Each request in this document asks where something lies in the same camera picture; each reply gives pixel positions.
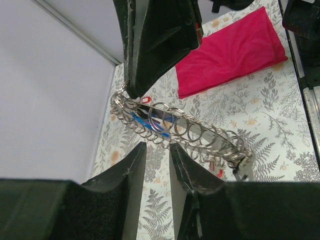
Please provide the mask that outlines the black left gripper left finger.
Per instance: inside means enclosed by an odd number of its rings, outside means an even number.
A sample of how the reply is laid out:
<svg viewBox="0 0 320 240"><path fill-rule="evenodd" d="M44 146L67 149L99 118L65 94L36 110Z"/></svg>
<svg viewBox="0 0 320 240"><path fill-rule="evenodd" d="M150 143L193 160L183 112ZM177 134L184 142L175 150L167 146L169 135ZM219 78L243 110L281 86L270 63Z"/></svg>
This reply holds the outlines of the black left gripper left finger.
<svg viewBox="0 0 320 240"><path fill-rule="evenodd" d="M3 240L134 240L147 145L83 184L71 180L0 181Z"/></svg>

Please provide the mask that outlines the red key tag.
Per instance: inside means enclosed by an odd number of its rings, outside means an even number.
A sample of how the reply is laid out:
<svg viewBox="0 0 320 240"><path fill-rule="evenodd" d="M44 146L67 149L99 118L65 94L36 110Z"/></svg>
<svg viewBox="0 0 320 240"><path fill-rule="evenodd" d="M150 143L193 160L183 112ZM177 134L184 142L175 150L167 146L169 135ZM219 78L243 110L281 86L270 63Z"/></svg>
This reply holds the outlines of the red key tag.
<svg viewBox="0 0 320 240"><path fill-rule="evenodd" d="M148 104L152 101L152 98L150 96L144 96L140 99L140 102L142 104Z"/></svg>
<svg viewBox="0 0 320 240"><path fill-rule="evenodd" d="M209 170L216 177L221 178L224 174L225 165L221 162L210 162Z"/></svg>

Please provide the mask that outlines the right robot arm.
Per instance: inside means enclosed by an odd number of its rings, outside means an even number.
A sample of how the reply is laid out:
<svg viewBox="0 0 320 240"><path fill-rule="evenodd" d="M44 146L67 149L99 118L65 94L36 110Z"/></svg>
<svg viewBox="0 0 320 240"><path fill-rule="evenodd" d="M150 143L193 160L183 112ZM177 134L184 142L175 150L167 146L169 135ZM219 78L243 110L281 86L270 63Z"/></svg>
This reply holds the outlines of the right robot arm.
<svg viewBox="0 0 320 240"><path fill-rule="evenodd" d="M234 11L253 0L210 0ZM198 0L113 0L124 54L124 89L142 97L170 68L203 40ZM320 1L289 0L282 26L307 40L320 39Z"/></svg>

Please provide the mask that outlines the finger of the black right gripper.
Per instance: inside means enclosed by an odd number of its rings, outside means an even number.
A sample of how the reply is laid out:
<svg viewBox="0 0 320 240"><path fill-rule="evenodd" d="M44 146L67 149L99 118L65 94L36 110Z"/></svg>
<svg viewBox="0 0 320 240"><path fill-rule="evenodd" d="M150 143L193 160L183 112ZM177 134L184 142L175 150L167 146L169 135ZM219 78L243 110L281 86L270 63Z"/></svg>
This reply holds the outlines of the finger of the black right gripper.
<svg viewBox="0 0 320 240"><path fill-rule="evenodd" d="M138 86L139 62L139 0L115 0L113 2L120 27L123 45L124 78L131 88Z"/></svg>
<svg viewBox="0 0 320 240"><path fill-rule="evenodd" d="M168 70L202 43L196 0L134 1L133 46L128 94L142 97Z"/></svg>

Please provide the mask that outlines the right aluminium frame post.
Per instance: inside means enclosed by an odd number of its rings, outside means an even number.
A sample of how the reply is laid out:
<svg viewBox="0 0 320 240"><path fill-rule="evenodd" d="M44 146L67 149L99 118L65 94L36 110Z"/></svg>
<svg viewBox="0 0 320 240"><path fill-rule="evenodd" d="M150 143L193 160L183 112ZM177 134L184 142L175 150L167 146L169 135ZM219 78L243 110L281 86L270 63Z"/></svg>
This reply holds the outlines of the right aluminium frame post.
<svg viewBox="0 0 320 240"><path fill-rule="evenodd" d="M76 24L71 22L68 18L66 18L63 14L61 14L57 9L55 9L45 0L32 0L32 2L35 3L38 7L40 7L42 10L44 10L51 17L53 17L66 29L72 32L80 40L86 43L89 47L95 50L99 55L105 58L113 66L117 66L121 64L121 62L118 59L116 59L114 56L108 53L106 48L103 48L100 44L98 44L97 40L90 37L84 30L82 30Z"/></svg>

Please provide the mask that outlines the red cloth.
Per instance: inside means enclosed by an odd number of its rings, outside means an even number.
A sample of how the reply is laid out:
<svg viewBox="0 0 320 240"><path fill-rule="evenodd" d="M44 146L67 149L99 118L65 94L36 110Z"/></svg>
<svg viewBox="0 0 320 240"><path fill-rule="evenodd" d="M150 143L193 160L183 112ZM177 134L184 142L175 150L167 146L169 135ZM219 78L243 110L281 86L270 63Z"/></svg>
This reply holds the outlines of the red cloth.
<svg viewBox="0 0 320 240"><path fill-rule="evenodd" d="M265 7L204 37L176 66L180 99L255 73L288 58Z"/></svg>

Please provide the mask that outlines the blue key tag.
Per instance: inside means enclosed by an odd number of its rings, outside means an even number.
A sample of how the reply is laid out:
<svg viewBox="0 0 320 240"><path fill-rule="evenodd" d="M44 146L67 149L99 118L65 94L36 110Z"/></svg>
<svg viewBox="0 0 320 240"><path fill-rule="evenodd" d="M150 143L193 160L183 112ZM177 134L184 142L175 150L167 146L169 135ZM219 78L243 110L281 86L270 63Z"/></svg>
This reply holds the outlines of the blue key tag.
<svg viewBox="0 0 320 240"><path fill-rule="evenodd" d="M159 133L161 136L165 138L170 138L171 135L169 132L165 131L165 129L161 126L161 122L156 119L156 115L152 114L151 119L152 122L149 119L148 111L145 109L138 108L135 112L131 112L131 116L134 120L136 120L138 123L140 123L142 126L146 127L147 129Z"/></svg>

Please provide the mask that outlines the floral table mat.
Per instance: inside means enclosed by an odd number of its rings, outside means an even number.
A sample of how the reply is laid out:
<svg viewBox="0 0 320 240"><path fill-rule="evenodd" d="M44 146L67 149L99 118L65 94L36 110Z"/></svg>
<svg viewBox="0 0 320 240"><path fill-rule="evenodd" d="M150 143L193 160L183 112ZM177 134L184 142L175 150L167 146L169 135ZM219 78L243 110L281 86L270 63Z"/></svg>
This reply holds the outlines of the floral table mat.
<svg viewBox="0 0 320 240"><path fill-rule="evenodd" d="M178 98L176 70L169 70L149 90L152 103L178 107L199 120L236 132L256 153L257 181L320 181L311 133L291 57L278 0L255 0L242 11L231 11L203 25L211 35L264 6L288 60L254 74ZM140 141L110 113L108 103L92 176L122 160ZM147 141L147 160L137 240L174 240L169 150Z"/></svg>

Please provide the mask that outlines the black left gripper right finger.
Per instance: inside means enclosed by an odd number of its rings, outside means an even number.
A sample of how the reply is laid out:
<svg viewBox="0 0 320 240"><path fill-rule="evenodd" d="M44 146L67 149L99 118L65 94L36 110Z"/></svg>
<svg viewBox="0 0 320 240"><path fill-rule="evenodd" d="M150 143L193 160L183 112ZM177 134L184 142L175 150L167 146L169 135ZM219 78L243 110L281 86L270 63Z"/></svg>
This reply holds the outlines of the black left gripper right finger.
<svg viewBox="0 0 320 240"><path fill-rule="evenodd" d="M177 143L169 147L177 240L317 240L316 182L223 181Z"/></svg>

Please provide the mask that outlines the large silver keyring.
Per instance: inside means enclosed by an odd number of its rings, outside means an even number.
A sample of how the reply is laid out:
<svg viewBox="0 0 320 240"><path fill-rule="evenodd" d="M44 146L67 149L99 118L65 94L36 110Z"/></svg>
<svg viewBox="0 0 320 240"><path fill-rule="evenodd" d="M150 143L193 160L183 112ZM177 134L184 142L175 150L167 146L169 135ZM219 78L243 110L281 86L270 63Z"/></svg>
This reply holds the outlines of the large silver keyring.
<svg viewBox="0 0 320 240"><path fill-rule="evenodd" d="M198 120L178 107L169 106L163 102L143 104L140 98L131 99L124 83L115 91L110 99L111 113L123 124L140 137L161 145L167 149L171 144L180 144L189 149L195 160L201 162L224 163L230 169L237 181L253 181L253 165L255 154L246 146L245 140L232 130L226 130L213 124ZM166 138L154 132L133 119L131 113L137 109L148 111L148 119L154 126L152 114L161 122Z"/></svg>

